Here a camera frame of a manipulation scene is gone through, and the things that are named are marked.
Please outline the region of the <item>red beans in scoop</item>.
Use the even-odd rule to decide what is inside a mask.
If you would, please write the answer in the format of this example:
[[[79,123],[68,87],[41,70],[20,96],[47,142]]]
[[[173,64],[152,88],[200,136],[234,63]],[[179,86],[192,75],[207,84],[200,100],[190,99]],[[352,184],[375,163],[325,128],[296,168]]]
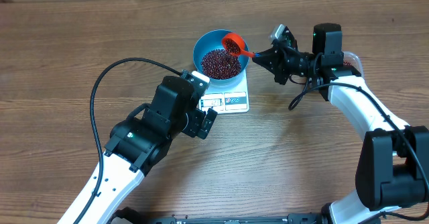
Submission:
[[[238,44],[232,39],[226,39],[224,41],[224,47],[225,50],[230,54],[239,54],[241,52],[241,49]]]

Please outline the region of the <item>orange measuring scoop blue handle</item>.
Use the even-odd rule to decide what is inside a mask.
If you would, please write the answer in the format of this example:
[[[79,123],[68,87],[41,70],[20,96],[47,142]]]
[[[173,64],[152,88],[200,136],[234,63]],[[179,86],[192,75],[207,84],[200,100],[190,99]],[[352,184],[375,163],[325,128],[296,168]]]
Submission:
[[[250,58],[258,57],[258,53],[249,52],[245,49],[244,39],[233,32],[227,33],[221,41],[223,48],[232,56],[247,56]]]

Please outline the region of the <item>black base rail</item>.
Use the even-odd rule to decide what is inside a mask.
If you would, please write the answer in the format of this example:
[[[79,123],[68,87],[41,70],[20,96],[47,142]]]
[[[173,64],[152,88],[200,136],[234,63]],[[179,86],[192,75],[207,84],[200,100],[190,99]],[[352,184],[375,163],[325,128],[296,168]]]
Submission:
[[[220,217],[176,218],[149,217],[129,207],[115,211],[108,224],[327,224],[328,219],[320,213],[292,213],[283,217]]]

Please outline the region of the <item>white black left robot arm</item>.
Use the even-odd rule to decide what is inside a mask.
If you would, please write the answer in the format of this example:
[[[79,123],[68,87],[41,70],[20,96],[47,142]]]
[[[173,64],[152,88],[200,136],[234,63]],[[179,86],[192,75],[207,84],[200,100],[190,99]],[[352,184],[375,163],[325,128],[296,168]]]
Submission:
[[[209,77],[198,72],[164,77],[152,102],[138,106],[111,130],[101,161],[60,222],[107,223],[179,133],[205,139],[217,112],[197,106],[209,84]]]

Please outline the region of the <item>red beans in bowl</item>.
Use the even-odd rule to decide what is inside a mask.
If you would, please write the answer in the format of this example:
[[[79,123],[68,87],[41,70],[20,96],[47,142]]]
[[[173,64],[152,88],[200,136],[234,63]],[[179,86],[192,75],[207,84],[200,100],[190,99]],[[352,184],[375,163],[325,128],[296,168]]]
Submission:
[[[237,56],[227,51],[216,49],[204,55],[201,61],[202,72],[209,78],[226,80],[241,72],[241,63]]]

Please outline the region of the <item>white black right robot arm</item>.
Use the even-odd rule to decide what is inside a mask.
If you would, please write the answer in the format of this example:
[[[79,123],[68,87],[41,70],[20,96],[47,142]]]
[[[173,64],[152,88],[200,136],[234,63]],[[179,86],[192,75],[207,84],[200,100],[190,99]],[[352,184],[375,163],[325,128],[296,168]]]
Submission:
[[[345,62],[342,40],[339,24],[320,23],[312,50],[301,52],[290,30],[279,25],[270,49],[251,55],[281,85],[305,78],[304,93],[316,91],[337,107],[363,142],[354,191],[319,213],[290,214],[289,223],[379,223],[428,202],[428,129],[409,125],[369,90],[361,72]]]

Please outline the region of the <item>blue plastic bowl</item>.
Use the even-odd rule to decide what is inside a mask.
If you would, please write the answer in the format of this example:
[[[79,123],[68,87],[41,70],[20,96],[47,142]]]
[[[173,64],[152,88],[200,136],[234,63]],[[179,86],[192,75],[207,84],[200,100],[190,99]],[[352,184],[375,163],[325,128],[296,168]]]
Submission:
[[[201,61],[205,54],[216,49],[225,50],[223,48],[221,41],[222,41],[222,38],[227,33],[230,33],[230,32],[231,31],[229,30],[213,30],[203,35],[197,41],[193,49],[193,61],[194,61],[195,68],[197,69],[198,72],[203,74]],[[241,55],[241,56],[238,56],[238,58],[241,63],[241,72],[243,72],[244,70],[246,70],[249,64],[249,57]]]

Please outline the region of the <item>white digital kitchen scale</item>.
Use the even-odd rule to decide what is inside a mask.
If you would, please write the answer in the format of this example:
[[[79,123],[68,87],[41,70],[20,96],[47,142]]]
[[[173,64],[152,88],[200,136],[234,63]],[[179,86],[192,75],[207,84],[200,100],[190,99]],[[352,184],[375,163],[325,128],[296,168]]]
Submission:
[[[248,112],[250,105],[246,71],[230,79],[211,79],[198,108],[201,111],[213,109],[218,114]]]

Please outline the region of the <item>clear plastic food container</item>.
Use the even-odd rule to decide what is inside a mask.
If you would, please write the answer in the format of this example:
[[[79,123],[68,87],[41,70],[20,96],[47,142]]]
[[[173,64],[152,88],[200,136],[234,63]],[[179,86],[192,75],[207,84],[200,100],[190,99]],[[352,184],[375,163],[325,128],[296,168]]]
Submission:
[[[352,52],[344,52],[344,60],[343,61],[350,62],[352,64],[352,66],[355,67],[360,72],[361,77],[362,78],[365,77],[365,73],[363,71],[363,65],[362,65],[361,60],[358,57],[358,55],[356,55],[355,53],[352,53]]]

